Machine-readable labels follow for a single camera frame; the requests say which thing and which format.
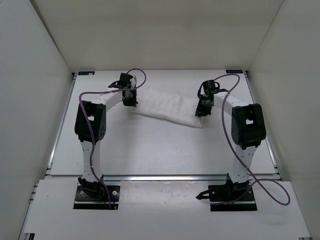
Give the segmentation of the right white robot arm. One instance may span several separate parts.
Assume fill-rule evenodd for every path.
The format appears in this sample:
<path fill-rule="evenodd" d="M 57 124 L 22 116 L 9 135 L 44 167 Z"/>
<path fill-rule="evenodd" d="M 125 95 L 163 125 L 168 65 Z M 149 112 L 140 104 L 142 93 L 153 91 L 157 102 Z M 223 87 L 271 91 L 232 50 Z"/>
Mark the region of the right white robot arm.
<path fill-rule="evenodd" d="M 227 135 L 225 114 L 231 117 L 231 138 L 227 142 L 232 147 L 234 160 L 224 187 L 224 195 L 229 200 L 236 200 L 242 195 L 242 187 L 249 183 L 249 170 L 253 155 L 266 138 L 266 128 L 261 105 L 249 104 L 237 99 L 214 80 L 204 81 L 198 90 L 196 117 L 211 114 L 212 107 L 221 109 L 222 128 Z"/>

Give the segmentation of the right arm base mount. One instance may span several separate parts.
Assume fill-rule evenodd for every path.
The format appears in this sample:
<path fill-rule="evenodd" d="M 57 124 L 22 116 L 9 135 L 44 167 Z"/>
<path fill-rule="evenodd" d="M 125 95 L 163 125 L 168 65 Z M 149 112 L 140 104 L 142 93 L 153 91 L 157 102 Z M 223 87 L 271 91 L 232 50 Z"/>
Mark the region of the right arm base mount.
<path fill-rule="evenodd" d="M 255 195 L 247 180 L 233 184 L 227 180 L 224 184 L 211 184 L 200 192 L 197 200 L 209 200 L 211 212 L 254 212 L 258 210 Z"/>

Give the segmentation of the white pleated skirt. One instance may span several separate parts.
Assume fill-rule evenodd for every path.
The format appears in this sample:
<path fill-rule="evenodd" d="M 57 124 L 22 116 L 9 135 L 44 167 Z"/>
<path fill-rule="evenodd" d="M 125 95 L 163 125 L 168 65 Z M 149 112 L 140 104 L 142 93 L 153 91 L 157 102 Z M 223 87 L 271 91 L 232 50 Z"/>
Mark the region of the white pleated skirt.
<path fill-rule="evenodd" d="M 195 98 L 148 87 L 138 93 L 137 101 L 137 106 L 130 109 L 132 113 L 193 128 L 202 127 L 200 118 L 195 116 L 198 105 Z"/>

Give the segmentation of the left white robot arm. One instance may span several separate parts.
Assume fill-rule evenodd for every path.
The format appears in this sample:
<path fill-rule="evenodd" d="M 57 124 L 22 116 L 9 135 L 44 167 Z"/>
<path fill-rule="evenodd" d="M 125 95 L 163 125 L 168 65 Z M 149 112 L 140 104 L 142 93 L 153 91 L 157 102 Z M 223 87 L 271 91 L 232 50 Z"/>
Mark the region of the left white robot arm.
<path fill-rule="evenodd" d="M 101 184 L 101 141 L 107 132 L 107 112 L 118 103 L 137 106 L 137 79 L 129 73 L 121 73 L 119 80 L 111 83 L 106 92 L 89 92 L 89 95 L 97 95 L 92 100 L 83 100 L 85 94 L 79 96 L 74 126 L 83 153 L 83 174 L 78 181 L 82 186 L 88 185 L 86 191 L 93 199 L 99 199 L 105 192 Z"/>

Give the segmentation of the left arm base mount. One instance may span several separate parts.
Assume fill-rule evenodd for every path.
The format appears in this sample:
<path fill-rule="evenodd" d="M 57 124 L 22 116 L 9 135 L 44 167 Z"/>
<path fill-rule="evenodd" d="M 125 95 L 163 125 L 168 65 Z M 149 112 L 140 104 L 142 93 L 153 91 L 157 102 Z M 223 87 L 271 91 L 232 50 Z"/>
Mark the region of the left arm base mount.
<path fill-rule="evenodd" d="M 106 187 L 109 193 L 100 182 L 88 182 L 79 177 L 73 208 L 76 210 L 118 210 L 121 186 L 106 185 Z"/>

